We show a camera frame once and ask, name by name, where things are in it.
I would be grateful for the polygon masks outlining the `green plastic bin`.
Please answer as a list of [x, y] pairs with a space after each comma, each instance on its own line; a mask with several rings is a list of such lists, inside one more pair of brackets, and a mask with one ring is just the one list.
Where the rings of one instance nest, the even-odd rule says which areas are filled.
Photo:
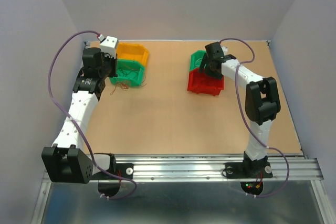
[[202, 62], [205, 53], [206, 53], [205, 50], [198, 50], [193, 54], [191, 54], [190, 71], [200, 67], [200, 64]]
[[117, 77], [110, 78], [112, 84], [124, 83], [128, 87], [138, 87], [144, 79], [145, 67], [137, 61], [118, 60]]

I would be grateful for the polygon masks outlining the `yellow plastic bin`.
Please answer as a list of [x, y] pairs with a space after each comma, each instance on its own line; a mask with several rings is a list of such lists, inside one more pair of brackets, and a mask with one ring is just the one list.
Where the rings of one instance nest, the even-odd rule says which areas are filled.
[[137, 61], [143, 67], [147, 66], [149, 51], [143, 45], [120, 42], [117, 54], [119, 59]]

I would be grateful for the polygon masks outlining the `red plastic bin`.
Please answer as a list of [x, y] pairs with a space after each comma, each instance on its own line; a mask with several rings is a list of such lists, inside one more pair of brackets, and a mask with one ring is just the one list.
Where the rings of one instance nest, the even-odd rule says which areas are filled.
[[217, 96], [224, 90], [224, 78], [216, 79], [200, 73], [199, 68], [195, 68], [189, 72], [187, 91], [196, 94], [209, 94]]

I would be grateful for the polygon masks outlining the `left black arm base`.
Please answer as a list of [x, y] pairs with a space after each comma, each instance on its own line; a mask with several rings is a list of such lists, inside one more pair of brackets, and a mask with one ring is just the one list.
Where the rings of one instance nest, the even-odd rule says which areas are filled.
[[[113, 169], [108, 170], [109, 173], [112, 173], [116, 176], [133, 179], [134, 164], [133, 163], [116, 163], [115, 172]], [[106, 173], [99, 172], [96, 174], [96, 179], [98, 180], [116, 180], [116, 178], [107, 175]]]

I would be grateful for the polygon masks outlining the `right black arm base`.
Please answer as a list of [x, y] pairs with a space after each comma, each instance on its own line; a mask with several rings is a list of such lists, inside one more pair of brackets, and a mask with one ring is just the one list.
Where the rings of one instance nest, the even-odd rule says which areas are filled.
[[273, 178], [272, 171], [267, 172], [265, 168], [269, 163], [261, 165], [248, 165], [243, 162], [228, 162], [224, 164], [222, 175], [228, 179], [253, 179], [253, 178]]

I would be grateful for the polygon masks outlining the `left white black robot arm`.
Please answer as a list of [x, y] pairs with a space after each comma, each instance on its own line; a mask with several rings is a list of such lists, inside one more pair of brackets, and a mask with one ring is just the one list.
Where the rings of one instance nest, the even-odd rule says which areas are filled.
[[94, 174], [94, 154], [84, 153], [89, 146], [85, 132], [105, 89], [105, 79], [117, 75], [117, 61], [114, 49], [91, 47], [83, 50], [83, 66], [73, 85], [64, 124], [52, 146], [44, 147], [41, 153], [52, 182], [86, 184]]

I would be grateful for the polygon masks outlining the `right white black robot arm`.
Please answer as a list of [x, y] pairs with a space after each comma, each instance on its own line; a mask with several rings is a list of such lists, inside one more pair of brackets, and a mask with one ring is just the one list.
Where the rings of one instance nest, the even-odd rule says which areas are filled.
[[281, 105], [275, 78], [263, 77], [245, 67], [245, 64], [255, 60], [255, 52], [245, 41], [237, 41], [250, 49], [250, 60], [239, 61], [226, 52], [221, 41], [213, 42], [205, 46], [199, 72], [217, 79], [228, 77], [235, 82], [238, 107], [249, 131], [248, 145], [238, 170], [253, 177], [268, 165], [269, 132]]

